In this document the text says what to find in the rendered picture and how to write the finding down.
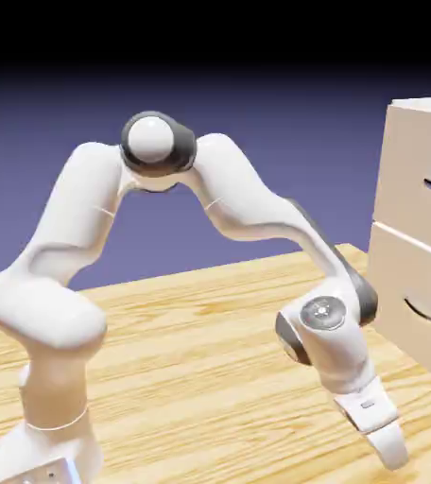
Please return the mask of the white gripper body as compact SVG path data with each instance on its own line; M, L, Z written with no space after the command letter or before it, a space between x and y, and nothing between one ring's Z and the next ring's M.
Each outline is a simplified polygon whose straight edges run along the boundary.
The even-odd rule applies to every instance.
M334 394L333 400L361 434L370 434L399 417L397 406L388 397L379 376L360 391Z

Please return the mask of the beige drawer front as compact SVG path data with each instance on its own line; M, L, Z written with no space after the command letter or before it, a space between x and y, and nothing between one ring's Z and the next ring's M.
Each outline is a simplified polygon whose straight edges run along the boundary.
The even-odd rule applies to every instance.
M431 98L388 106L373 218L431 247Z
M374 328L431 372L431 247L381 223L371 229L368 278L379 295Z

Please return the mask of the beige wooden cabinet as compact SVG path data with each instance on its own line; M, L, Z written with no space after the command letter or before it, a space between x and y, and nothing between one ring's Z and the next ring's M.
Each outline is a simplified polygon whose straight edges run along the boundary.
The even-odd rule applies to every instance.
M367 274L375 329L431 372L431 97L388 106Z

